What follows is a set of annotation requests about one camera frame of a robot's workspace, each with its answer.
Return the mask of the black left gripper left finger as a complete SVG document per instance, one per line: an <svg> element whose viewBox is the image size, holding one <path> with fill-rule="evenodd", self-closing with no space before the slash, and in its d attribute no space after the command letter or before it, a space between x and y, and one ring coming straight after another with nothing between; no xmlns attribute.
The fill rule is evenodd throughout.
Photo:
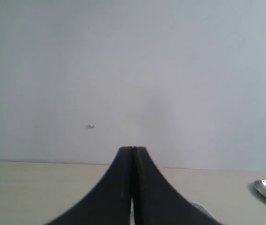
<svg viewBox="0 0 266 225"><path fill-rule="evenodd" d="M49 225L129 225L133 148L119 148L94 188Z"/></svg>

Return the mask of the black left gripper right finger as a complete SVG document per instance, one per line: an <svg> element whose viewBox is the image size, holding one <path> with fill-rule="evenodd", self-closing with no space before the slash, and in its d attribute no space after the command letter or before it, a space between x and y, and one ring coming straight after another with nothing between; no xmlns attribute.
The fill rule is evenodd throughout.
<svg viewBox="0 0 266 225"><path fill-rule="evenodd" d="M132 202L136 225L220 225L166 180L145 147L133 148Z"/></svg>

